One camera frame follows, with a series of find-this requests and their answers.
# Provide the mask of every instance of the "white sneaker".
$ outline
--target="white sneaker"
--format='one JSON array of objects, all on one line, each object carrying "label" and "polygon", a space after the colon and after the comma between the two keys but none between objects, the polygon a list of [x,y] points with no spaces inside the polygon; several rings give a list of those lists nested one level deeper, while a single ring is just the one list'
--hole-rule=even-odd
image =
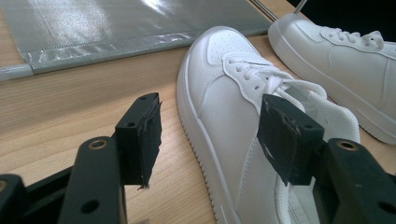
[{"label": "white sneaker", "polygon": [[218,223],[316,223],[309,187],[285,187],[258,142],[264,93],[281,96],[304,110],[325,128],[325,139],[360,141],[356,118],[327,101],[319,85],[281,72],[234,29],[209,29],[181,65],[177,107],[202,167],[216,219]]},{"label": "white sneaker", "polygon": [[396,44],[317,26],[296,14],[272,24],[270,43],[297,76],[318,83],[377,139],[396,144]]}]

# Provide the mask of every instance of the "screw hole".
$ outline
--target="screw hole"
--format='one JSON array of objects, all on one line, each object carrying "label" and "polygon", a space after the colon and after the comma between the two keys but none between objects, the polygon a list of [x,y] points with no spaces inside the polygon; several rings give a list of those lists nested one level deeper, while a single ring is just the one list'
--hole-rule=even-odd
[{"label": "screw hole", "polygon": [[337,142],[337,146],[339,146],[339,147],[341,147],[341,148],[343,148],[345,150],[348,150],[348,151],[356,151],[356,150],[358,150],[358,147],[355,144],[353,144],[351,142],[346,142],[346,141]]},{"label": "screw hole", "polygon": [[99,202],[96,200],[91,200],[87,203],[84,203],[81,206],[81,212],[84,214],[89,214],[94,212],[99,207]]},{"label": "screw hole", "polygon": [[134,127],[134,123],[133,122],[129,122],[129,123],[126,123],[125,126],[128,127],[128,128],[132,128],[132,127]]},{"label": "screw hole", "polygon": [[390,203],[384,203],[384,202],[379,202],[378,206],[386,211],[387,213],[391,213],[393,215],[396,215],[396,207],[393,204]]},{"label": "screw hole", "polygon": [[8,185],[6,180],[0,180],[0,192],[3,191]]},{"label": "screw hole", "polygon": [[103,147],[107,146],[107,141],[103,139],[95,140],[93,142],[90,142],[88,145],[89,149],[101,149]]}]

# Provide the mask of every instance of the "white shoelace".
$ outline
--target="white shoelace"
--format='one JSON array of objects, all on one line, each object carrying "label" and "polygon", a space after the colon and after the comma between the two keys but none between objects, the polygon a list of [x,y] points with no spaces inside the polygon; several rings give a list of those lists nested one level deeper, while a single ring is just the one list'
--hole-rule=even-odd
[{"label": "white shoelace", "polygon": [[289,73],[280,71],[272,63],[264,58],[231,58],[230,63],[238,63],[236,66],[237,72],[246,71],[244,74],[245,80],[250,80],[255,76],[264,77],[266,81],[263,93],[274,94],[278,88],[285,91],[290,86],[306,88],[314,91],[318,95],[327,98],[326,91],[318,84],[307,82],[300,79],[294,79]]},{"label": "white shoelace", "polygon": [[335,35],[338,35],[338,38],[340,40],[345,40],[348,39],[351,43],[356,43],[358,38],[361,38],[366,41],[366,46],[368,46],[369,41],[374,40],[376,45],[380,48],[384,48],[384,39],[382,38],[381,33],[378,31],[373,31],[368,35],[361,36],[361,34],[355,32],[355,33],[349,33],[347,31],[342,31],[341,29],[333,29],[333,32],[329,34],[329,37],[333,37]]}]

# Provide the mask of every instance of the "silver reflective sheet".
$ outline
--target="silver reflective sheet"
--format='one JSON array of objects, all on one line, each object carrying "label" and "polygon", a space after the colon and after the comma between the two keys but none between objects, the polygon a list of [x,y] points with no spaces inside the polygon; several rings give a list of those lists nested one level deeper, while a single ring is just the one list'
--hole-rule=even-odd
[{"label": "silver reflective sheet", "polygon": [[190,45],[225,25],[244,35],[269,22],[246,0],[0,0],[35,74]]}]

